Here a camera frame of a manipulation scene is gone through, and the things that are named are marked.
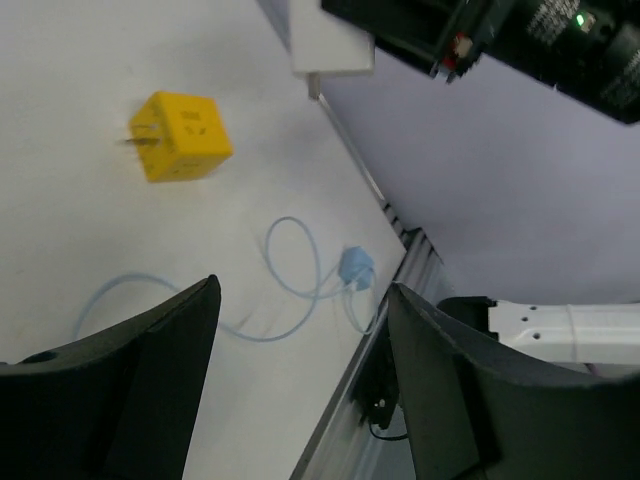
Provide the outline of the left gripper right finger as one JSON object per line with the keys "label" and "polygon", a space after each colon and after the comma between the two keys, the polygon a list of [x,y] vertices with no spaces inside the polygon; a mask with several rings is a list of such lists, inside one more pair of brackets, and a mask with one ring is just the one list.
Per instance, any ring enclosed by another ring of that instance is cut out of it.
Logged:
{"label": "left gripper right finger", "polygon": [[509,348],[401,284],[388,328],[419,479],[635,479],[639,380]]}

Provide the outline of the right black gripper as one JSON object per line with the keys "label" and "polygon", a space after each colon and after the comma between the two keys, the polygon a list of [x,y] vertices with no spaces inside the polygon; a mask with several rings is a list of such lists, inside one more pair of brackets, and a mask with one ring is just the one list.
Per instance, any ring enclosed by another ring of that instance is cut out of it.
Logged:
{"label": "right black gripper", "polygon": [[639,121],[636,1],[324,1],[411,68],[448,81],[483,56],[625,125]]}

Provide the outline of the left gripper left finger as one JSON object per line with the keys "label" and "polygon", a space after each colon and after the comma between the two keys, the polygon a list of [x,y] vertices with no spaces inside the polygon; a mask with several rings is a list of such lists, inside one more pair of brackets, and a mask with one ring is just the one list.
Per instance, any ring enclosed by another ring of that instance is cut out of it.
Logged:
{"label": "left gripper left finger", "polygon": [[1,367],[5,479],[179,479],[221,307],[209,276],[115,326]]}

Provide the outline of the yellow cube power adapter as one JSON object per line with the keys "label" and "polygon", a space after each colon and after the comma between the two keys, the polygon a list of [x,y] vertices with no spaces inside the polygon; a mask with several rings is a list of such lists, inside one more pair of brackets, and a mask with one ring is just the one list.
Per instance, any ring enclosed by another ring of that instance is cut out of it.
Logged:
{"label": "yellow cube power adapter", "polygon": [[156,91],[128,122],[130,138],[150,183],[197,180],[229,159],[234,148],[216,102]]}

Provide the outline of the light blue charger plug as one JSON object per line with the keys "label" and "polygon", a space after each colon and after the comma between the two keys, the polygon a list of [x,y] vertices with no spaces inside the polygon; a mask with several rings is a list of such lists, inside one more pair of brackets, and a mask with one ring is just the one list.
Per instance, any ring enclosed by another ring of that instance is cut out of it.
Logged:
{"label": "light blue charger plug", "polygon": [[338,265],[343,292],[364,291],[371,287],[375,268],[372,257],[360,246],[346,248]]}

